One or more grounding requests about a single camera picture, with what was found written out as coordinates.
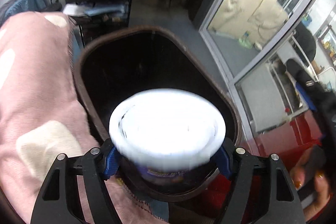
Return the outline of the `purple white yogurt cup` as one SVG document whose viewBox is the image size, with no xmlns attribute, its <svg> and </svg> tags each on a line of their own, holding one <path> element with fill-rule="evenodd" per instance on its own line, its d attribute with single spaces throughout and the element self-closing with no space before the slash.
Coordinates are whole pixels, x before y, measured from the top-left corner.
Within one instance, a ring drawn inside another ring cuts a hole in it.
<svg viewBox="0 0 336 224">
<path fill-rule="evenodd" d="M 210 162 L 226 136 L 220 111 L 178 89 L 151 89 L 121 102 L 109 120 L 118 152 L 153 184 L 175 183 Z"/>
</svg>

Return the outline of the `glass sliding door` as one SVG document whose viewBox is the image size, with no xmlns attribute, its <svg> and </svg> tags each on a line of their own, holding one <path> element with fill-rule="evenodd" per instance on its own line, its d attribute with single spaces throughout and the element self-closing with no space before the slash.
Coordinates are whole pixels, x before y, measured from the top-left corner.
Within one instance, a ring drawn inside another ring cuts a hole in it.
<svg viewBox="0 0 336 224">
<path fill-rule="evenodd" d="M 335 91 L 335 0 L 214 0 L 200 30 L 246 140 L 307 112 L 288 60 Z"/>
</svg>

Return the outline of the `pink polka dot blanket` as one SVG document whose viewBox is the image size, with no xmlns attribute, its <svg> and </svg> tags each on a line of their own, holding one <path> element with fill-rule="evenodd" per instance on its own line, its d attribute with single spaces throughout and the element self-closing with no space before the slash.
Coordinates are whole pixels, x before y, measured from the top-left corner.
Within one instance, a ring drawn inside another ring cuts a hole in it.
<svg viewBox="0 0 336 224">
<path fill-rule="evenodd" d="M 61 12 L 1 26 L 1 189 L 24 223 L 57 155 L 98 146 L 74 86 L 72 28 Z"/>
</svg>

